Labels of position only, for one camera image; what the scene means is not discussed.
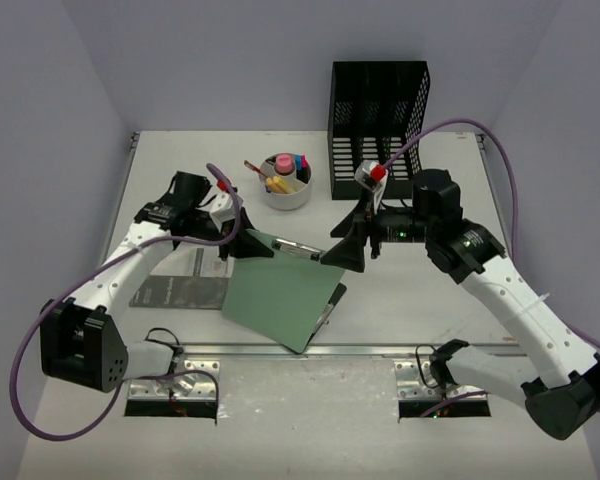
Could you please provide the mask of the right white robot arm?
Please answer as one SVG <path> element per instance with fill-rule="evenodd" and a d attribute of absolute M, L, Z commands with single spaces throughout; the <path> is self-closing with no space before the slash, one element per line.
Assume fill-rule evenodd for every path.
<path fill-rule="evenodd" d="M 525 282 L 496 237 L 465 218 L 448 171 L 421 171 L 411 206 L 383 209 L 388 177 L 375 161 L 358 168 L 358 203 L 331 231 L 338 242 L 321 263 L 361 273 L 385 242 L 423 243 L 433 265 L 476 298 L 524 353 L 503 358 L 453 339 L 430 354 L 428 385 L 439 393 L 475 386 L 525 409 L 550 437 L 569 438 L 600 412 L 600 353 Z"/>

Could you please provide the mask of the pale orange highlighter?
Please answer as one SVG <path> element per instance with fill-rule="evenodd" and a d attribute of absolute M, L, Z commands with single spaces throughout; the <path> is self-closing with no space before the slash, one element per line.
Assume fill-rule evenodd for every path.
<path fill-rule="evenodd" d="M 266 185 L 267 188 L 274 193 L 278 193 L 278 194 L 282 194 L 283 191 L 281 189 L 278 188 L 278 186 L 274 183 L 272 178 L 267 177 L 266 178 Z"/>

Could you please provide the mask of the yellow highlighter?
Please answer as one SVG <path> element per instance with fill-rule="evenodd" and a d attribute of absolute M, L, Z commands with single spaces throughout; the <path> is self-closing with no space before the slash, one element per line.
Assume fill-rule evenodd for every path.
<path fill-rule="evenodd" d="M 276 186 L 285 194 L 293 194 L 295 192 L 293 186 L 289 184 L 283 177 L 274 176 L 273 181 L 276 184 Z"/>

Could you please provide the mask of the red pen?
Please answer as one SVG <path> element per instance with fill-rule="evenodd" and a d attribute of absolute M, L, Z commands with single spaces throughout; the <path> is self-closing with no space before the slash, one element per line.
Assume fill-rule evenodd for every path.
<path fill-rule="evenodd" d="M 255 172 L 260 178 L 264 179 L 265 181 L 268 178 L 267 175 L 259 167 L 249 162 L 248 160 L 244 160 L 243 164 L 246 168 Z"/>

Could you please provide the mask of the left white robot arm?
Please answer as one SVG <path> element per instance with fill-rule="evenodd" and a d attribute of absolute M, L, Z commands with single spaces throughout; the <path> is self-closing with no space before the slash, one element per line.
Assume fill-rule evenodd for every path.
<path fill-rule="evenodd" d="M 45 375 L 104 393 L 144 377 L 167 393 L 186 385 L 188 369 L 175 360 L 177 347 L 156 340 L 126 344 L 116 321 L 155 267 L 182 243 L 216 247 L 221 260 L 273 257 L 253 235 L 236 190 L 223 187 L 204 209 L 210 189 L 203 176 L 176 173 L 167 191 L 134 216 L 102 271 L 50 308 L 40 325 Z"/>

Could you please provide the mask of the pink capped glue stick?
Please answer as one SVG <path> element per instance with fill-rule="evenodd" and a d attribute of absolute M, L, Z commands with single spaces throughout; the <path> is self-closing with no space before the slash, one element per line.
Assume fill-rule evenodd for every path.
<path fill-rule="evenodd" d="M 279 154 L 275 157 L 274 170 L 279 176 L 293 175 L 296 170 L 295 159 L 290 154 Z"/>

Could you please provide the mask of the black pink highlighter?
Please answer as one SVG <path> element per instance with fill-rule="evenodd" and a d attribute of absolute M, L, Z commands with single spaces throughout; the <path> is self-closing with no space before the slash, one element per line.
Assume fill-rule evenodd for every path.
<path fill-rule="evenodd" d="M 300 156 L 302 157 L 302 165 L 303 165 L 303 171 L 302 171 L 303 177 L 300 182 L 302 182 L 304 184 L 308 184 L 309 180 L 310 180 L 310 176 L 311 176 L 310 167 L 306 160 L 306 156 L 305 155 L 300 155 Z"/>

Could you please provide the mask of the green clipboard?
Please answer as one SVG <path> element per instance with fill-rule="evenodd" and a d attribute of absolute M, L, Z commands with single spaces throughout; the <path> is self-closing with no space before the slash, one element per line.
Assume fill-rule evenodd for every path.
<path fill-rule="evenodd" d="M 234 261 L 224 318 L 301 353 L 344 276 L 341 268 L 273 247 L 276 236 L 252 230 L 272 257 Z"/>

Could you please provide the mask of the black blue highlighter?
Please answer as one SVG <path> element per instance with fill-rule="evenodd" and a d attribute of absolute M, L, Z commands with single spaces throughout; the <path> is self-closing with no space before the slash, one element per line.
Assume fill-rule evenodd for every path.
<path fill-rule="evenodd" d="M 302 157 L 300 155 L 293 155 L 292 156 L 293 160 L 294 160 L 294 165 L 295 165 L 295 175 L 296 175 L 296 179 L 298 181 L 302 180 L 303 177 L 303 165 L 302 165 Z"/>

